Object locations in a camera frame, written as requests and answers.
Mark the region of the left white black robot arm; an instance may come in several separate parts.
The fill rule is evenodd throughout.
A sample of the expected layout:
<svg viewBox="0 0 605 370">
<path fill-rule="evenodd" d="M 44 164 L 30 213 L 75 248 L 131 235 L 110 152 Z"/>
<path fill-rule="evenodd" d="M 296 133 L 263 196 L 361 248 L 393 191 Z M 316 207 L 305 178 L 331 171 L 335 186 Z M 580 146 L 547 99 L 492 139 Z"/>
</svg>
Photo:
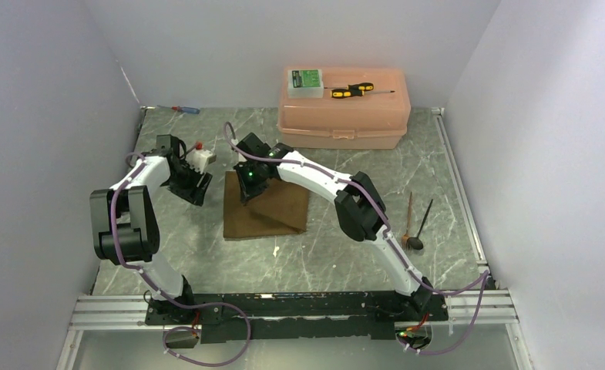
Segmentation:
<svg viewBox="0 0 605 370">
<path fill-rule="evenodd" d="M 194 206 L 202 206 L 213 178 L 207 170 L 216 155 L 178 137 L 156 138 L 153 149 L 132 152 L 129 172 L 107 189 L 89 197 L 93 248 L 109 261 L 136 274 L 148 287 L 152 307 L 185 324 L 197 313 L 187 279 L 160 252 L 160 229 L 152 197 L 164 188 Z"/>
</svg>

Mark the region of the brown cloth napkin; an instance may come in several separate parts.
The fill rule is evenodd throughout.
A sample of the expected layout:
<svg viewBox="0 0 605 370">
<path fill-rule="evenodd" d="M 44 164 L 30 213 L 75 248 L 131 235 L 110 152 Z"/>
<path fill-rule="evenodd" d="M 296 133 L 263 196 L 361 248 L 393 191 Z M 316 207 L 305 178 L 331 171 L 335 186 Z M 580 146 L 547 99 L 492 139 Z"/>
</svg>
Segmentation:
<svg viewBox="0 0 605 370">
<path fill-rule="evenodd" d="M 225 173 L 224 231 L 229 240 L 302 234 L 307 231 L 309 190 L 280 180 L 271 180 L 264 193 L 240 202 L 235 172 Z"/>
</svg>

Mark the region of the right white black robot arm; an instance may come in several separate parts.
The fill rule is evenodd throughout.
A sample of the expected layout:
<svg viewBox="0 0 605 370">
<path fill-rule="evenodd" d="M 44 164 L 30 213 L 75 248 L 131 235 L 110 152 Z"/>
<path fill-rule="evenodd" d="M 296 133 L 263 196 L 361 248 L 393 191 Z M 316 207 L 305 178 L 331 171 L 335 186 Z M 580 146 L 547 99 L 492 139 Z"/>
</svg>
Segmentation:
<svg viewBox="0 0 605 370">
<path fill-rule="evenodd" d="M 253 133 L 228 143 L 243 157 L 234 167 L 242 202 L 261 195 L 273 179 L 298 185 L 326 199 L 334 205 L 343 233 L 353 241 L 371 245 L 400 298 L 402 314 L 418 320 L 429 311 L 429 283 L 392 233 L 385 205 L 367 174 L 331 170 L 286 144 L 270 147 Z"/>
</svg>

